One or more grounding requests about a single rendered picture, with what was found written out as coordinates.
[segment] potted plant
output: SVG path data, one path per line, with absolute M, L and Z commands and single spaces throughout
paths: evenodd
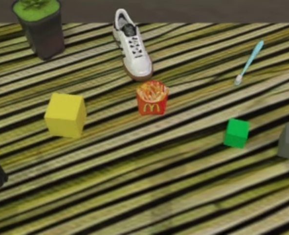
M 31 49 L 43 60 L 64 51 L 61 3 L 58 0 L 16 0 L 17 16 Z

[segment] striped floor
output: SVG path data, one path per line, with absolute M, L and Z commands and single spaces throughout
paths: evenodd
M 140 117 L 106 23 L 65 24 L 66 51 L 43 62 L 0 24 L 0 235 L 289 235 L 289 23 L 140 24 L 163 116 Z M 264 49 L 239 87 L 254 45 Z M 83 137 L 51 137 L 53 92 L 82 94 Z M 222 144 L 250 122 L 244 149 Z

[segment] green box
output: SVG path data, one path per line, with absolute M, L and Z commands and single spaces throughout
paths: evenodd
M 234 148 L 244 148 L 249 132 L 249 122 L 230 119 L 223 143 Z

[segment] shoe sole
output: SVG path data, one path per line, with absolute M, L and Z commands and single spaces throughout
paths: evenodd
M 120 42 L 118 40 L 116 40 L 116 38 L 113 36 L 114 38 L 114 41 L 116 42 L 116 45 L 118 46 L 119 49 L 121 49 L 120 47 Z M 149 80 L 152 76 L 153 76 L 153 65 L 152 65 L 152 68 L 151 68 L 151 73 L 146 75 L 146 76 L 141 76 L 141 77 L 138 77 L 138 76 L 134 76 L 128 69 L 127 67 L 125 66 L 125 63 L 124 63 L 124 60 L 122 59 L 122 62 L 123 62 L 123 65 L 124 65 L 124 70 L 125 72 L 128 74 L 128 76 L 130 78 L 132 78 L 133 80 L 137 81 L 137 82 L 144 82 L 144 81 L 147 81 Z

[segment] shoe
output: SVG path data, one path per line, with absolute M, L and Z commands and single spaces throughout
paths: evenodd
M 153 75 L 153 65 L 145 50 L 139 28 L 124 9 L 118 9 L 113 22 L 113 36 L 122 51 L 127 74 L 136 81 L 146 81 Z

